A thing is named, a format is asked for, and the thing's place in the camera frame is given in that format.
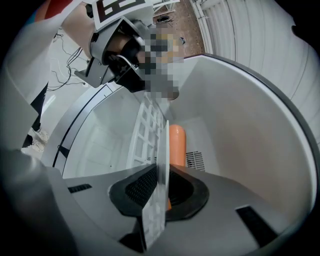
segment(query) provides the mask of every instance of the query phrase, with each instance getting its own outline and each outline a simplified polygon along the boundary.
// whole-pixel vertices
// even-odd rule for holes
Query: shoe
[[[34,130],[34,133],[40,138],[40,140],[42,140],[44,143],[47,143],[49,140],[49,134],[40,127],[39,130]]]
[[[27,149],[33,149],[39,153],[45,150],[45,145],[43,145],[39,140],[33,139],[32,144],[26,147]]]

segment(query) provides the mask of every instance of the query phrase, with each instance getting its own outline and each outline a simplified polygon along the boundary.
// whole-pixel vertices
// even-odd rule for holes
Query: corrugated wall
[[[209,38],[206,52],[241,63],[275,84],[303,114],[320,147],[320,60],[293,34],[293,18],[273,0],[190,1],[202,36]]]

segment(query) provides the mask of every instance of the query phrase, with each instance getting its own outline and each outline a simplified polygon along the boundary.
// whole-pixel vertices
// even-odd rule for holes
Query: brown floor
[[[183,45],[184,57],[205,53],[198,21],[189,0],[180,0],[175,4],[174,9],[175,12],[160,15],[154,19],[158,19],[161,16],[169,16],[173,20],[170,22],[172,28],[179,37],[183,37],[185,40]],[[157,13],[164,11],[167,11],[165,6]]]

